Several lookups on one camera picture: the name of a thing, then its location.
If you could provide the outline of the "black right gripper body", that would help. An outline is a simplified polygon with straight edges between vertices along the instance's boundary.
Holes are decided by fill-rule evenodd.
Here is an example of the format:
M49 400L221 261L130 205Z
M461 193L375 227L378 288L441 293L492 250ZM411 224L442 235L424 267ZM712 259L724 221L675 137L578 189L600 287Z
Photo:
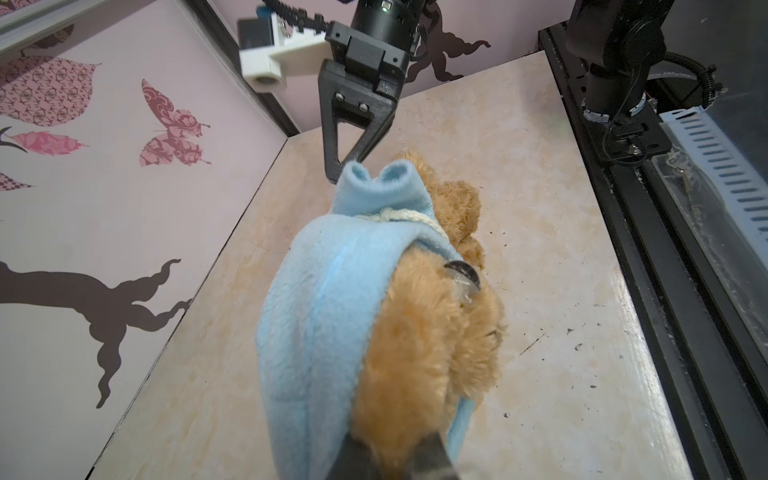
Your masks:
M335 62L373 91L399 99L410 60L411 32L398 21L331 22L325 39Z

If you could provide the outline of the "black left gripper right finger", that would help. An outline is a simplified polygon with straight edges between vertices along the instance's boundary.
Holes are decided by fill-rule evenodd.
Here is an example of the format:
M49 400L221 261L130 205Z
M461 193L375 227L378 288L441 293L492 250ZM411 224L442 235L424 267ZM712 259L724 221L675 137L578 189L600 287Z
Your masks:
M460 303L471 303L481 290L479 274L474 267L463 260L452 260L444 264L445 272L452 278L454 295Z

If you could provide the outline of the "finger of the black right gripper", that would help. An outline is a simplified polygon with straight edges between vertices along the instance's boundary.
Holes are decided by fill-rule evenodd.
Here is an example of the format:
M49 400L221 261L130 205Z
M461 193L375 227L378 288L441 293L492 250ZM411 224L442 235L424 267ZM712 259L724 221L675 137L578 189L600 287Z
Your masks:
M395 117L397 100L374 91L353 92L345 101L347 120L362 130L345 161L363 162L386 135Z
M318 76L318 91L326 178L336 183L344 160L339 158L338 122L350 98L344 67L332 59L323 61Z

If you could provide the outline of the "black left corner frame post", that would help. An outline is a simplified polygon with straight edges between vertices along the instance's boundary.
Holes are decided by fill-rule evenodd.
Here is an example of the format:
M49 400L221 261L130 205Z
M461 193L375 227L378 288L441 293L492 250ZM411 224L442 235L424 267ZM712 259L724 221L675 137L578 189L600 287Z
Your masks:
M186 0L197 24L202 28L216 51L224 58L225 65L245 88L248 95L264 110L267 117L287 137L300 133L297 126L283 109L278 99L271 93L257 93L242 77L240 70L239 45L224 21L216 13L213 5L206 0Z

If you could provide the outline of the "light blue fleece hoodie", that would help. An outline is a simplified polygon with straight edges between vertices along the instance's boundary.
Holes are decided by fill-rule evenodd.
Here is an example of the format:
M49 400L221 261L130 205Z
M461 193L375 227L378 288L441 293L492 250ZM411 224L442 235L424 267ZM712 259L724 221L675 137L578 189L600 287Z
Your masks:
M329 213L293 240L265 298L256 344L271 451L282 479L323 479L348 430L374 319L411 246L454 261L416 167L377 177L358 162Z

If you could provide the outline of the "tan plush teddy bear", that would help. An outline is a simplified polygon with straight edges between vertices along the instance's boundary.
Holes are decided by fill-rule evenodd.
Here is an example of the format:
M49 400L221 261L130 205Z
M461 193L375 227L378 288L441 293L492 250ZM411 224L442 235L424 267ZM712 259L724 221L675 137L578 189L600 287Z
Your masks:
M474 267L481 290L471 303L460 303L443 268L452 260L425 246L407 247L395 267L350 414L350 434L392 463L432 433L448 453L459 414L471 414L499 377L504 335L504 307L483 275L485 252L473 236L481 212L477 188L441 179L416 152L404 157L425 183L455 260Z

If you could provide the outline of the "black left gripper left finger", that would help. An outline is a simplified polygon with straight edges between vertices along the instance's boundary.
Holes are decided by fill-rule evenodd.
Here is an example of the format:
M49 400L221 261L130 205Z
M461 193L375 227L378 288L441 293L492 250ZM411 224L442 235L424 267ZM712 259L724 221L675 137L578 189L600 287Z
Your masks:
M458 480L459 474L438 433L420 440L400 463L385 462L370 445L347 434L326 478Z

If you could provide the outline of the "aluminium rail left wall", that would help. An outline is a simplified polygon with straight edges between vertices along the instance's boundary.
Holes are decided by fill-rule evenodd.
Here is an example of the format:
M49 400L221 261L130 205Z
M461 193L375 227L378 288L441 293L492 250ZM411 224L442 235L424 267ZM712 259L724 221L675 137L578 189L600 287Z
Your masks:
M109 3L110 0L45 0L3 15L1 55L23 49Z

